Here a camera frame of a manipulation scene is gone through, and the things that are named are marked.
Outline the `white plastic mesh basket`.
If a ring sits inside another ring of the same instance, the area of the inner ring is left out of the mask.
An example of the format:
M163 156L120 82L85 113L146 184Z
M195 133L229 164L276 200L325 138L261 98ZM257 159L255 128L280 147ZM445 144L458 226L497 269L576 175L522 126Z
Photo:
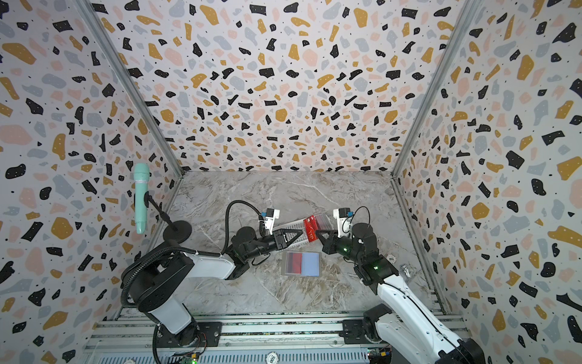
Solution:
M290 221L287 223L280 223L275 226L275 229L279 228L289 228L289 229L302 229L304 231L304 237L306 236L307 227L311 227L314 230L333 230L336 229L336 220L332 215L327 213L310 215L305 218L300 218L295 221Z

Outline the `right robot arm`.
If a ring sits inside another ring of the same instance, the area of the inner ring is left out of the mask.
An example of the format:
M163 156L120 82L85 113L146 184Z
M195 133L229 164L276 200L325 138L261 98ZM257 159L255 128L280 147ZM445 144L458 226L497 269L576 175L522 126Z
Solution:
M398 269L380 255L369 224L357 223L347 234L342 229L315 233L322 251L352 262L363 285L382 300L363 316L369 341L387 342L410 363L486 362L479 344L448 329L412 292Z

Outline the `red credit card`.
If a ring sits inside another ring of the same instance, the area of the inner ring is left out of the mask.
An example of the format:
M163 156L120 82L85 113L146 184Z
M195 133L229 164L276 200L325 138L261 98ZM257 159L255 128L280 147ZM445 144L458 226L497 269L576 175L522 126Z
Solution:
M306 237L309 243L316 241L316 230L318 230L318 222L314 215L303 220L304 228L306 230Z
M287 275L301 275L303 269L303 254L288 253L286 255L285 273Z

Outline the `stack of red cards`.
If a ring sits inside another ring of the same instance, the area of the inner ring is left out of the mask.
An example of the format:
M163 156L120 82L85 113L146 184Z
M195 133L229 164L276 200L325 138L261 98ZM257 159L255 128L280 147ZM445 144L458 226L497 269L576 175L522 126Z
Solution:
M336 230L336 219L333 215L315 215L315 221L318 230Z

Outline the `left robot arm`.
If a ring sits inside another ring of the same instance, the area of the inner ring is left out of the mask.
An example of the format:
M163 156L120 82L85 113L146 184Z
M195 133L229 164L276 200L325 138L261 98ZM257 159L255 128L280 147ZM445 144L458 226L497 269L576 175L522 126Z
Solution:
M285 250L302 235L300 229L283 228L259 237L252 227L242 227L223 254L165 241L123 272L121 305L137 309L156 324L153 344L157 347L215 347L221 324L198 323L189 309L174 297L183 281L190 278L235 280L248 271L254 259Z

